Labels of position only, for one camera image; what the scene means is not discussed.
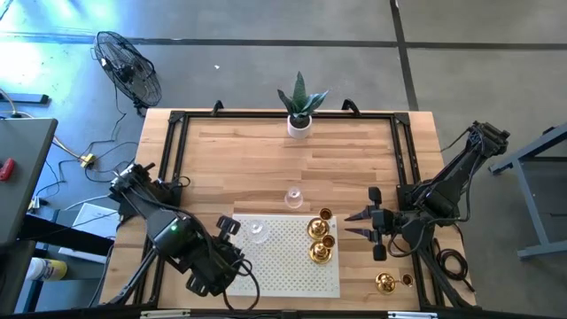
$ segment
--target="gray floor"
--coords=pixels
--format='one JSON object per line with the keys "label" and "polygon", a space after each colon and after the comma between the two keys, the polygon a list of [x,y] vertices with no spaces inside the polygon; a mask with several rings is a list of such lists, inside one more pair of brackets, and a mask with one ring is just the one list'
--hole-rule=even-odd
{"label": "gray floor", "polygon": [[[567,42],[567,5],[560,0],[399,4],[406,39],[412,42]],[[0,20],[0,31],[21,35],[94,35],[101,29],[143,38],[396,39],[387,0],[14,0]],[[56,117],[57,135],[78,152],[91,140],[108,138],[119,117],[113,85],[92,60],[90,47],[0,41],[0,87],[50,95],[49,107],[21,109]],[[323,108],[337,109],[349,97],[361,109],[408,109],[394,48],[137,49],[156,66],[163,90],[159,107],[212,107],[216,99],[227,107],[281,107],[276,89],[291,89],[301,70],[307,89],[330,89]],[[410,50],[408,56],[419,109],[433,111],[441,144],[450,143],[474,120],[490,121],[512,134],[513,152],[567,119],[567,51]],[[120,109],[128,111],[118,143],[136,141],[144,121],[120,92],[118,101]],[[95,153],[114,145],[99,145]],[[452,159],[459,147],[447,151],[444,159]],[[567,151],[564,145],[558,147]],[[99,165],[104,169],[130,160],[135,150],[133,145],[123,146]],[[67,159],[61,150],[50,150],[52,165]],[[87,181],[76,164],[66,163],[63,170],[67,183],[50,198],[52,207],[107,192],[107,184]],[[44,169],[38,187],[52,182],[52,174]],[[462,228],[478,304],[492,310],[567,316],[567,253],[523,262],[516,256],[517,249],[537,244],[516,178],[510,173],[492,177],[482,169],[475,176],[471,201],[472,218]],[[95,280],[46,284],[38,309],[85,306],[95,286]]]}

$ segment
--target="black fan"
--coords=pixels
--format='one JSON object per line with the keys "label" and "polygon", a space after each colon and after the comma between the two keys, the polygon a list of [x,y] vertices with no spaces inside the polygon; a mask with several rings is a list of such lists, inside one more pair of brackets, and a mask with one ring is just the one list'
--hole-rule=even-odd
{"label": "black fan", "polygon": [[142,56],[123,36],[101,31],[95,40],[95,54],[106,74],[122,93],[134,101],[138,114],[161,100],[153,63]]}

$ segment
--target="brass object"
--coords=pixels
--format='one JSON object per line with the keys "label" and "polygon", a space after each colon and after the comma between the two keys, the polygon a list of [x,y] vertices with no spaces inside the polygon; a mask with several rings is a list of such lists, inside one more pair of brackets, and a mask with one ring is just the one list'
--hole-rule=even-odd
{"label": "brass object", "polygon": [[327,222],[333,216],[329,208],[323,208],[319,211],[319,217],[315,217],[307,225],[307,233],[312,239],[321,239],[329,234],[329,223]]}
{"label": "brass object", "polygon": [[376,276],[376,288],[383,294],[391,294],[396,289],[396,280],[388,273]]}
{"label": "brass object", "polygon": [[321,240],[316,240],[309,248],[309,257],[316,263],[326,263],[333,255],[332,248],[335,245],[335,238],[325,235]]}
{"label": "brass object", "polygon": [[396,280],[392,275],[385,272],[376,276],[376,288],[383,294],[391,294],[396,289],[396,283],[412,287],[414,285],[414,278],[410,274],[405,274],[401,277],[401,280]]}

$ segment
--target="wooden tabletop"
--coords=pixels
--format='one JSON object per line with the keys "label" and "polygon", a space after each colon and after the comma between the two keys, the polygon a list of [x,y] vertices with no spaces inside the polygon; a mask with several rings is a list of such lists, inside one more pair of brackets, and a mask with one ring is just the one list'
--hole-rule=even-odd
{"label": "wooden tabletop", "polygon": [[[171,109],[148,111],[136,162],[159,165]],[[443,168],[439,140],[429,112],[411,112],[411,129],[421,177],[432,178]],[[175,132],[167,176],[173,171],[176,154]],[[408,157],[400,128],[405,163]],[[183,156],[181,175],[191,179],[183,190],[182,208],[196,214],[209,232],[221,214],[305,214],[317,215],[328,207],[338,218],[338,263],[340,266],[340,299],[263,297],[257,309],[313,310],[412,310],[418,309],[415,287],[398,286],[392,295],[383,295],[374,284],[378,273],[386,271],[395,278],[414,275],[410,257],[376,262],[372,244],[365,238],[346,232],[347,227],[369,228],[369,222],[343,222],[350,214],[360,212],[368,203],[368,187],[382,191],[384,207],[398,208],[395,196],[399,183],[393,157],[390,124],[384,120],[316,119],[312,135],[304,140],[289,138],[284,119],[191,119]],[[156,178],[158,168],[151,171]],[[408,182],[411,174],[407,172]],[[299,186],[304,204],[290,210],[284,194]],[[115,296],[138,267],[144,246],[145,227],[135,218],[118,231],[113,256],[106,274],[101,302]],[[464,254],[461,239],[454,228],[437,228],[435,236],[443,248]],[[399,239],[400,246],[408,247]],[[456,268],[448,262],[449,268]],[[423,265],[428,297],[431,274]],[[150,270],[144,297],[149,296],[153,268]],[[178,273],[166,264],[160,308],[224,309],[222,296],[201,298],[185,289],[189,273]],[[475,298],[462,282],[452,285],[469,303]],[[229,297],[236,308],[249,307],[252,297]]]}

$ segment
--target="potted plant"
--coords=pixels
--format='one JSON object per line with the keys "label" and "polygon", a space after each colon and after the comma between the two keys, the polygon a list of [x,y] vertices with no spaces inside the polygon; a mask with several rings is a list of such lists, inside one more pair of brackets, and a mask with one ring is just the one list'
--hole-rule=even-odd
{"label": "potted plant", "polygon": [[287,113],[287,132],[293,138],[305,138],[311,130],[313,119],[311,114],[321,105],[329,91],[315,93],[307,96],[305,92],[305,81],[303,75],[298,72],[298,79],[295,81],[293,97],[289,98],[279,89],[277,94],[282,100]]}

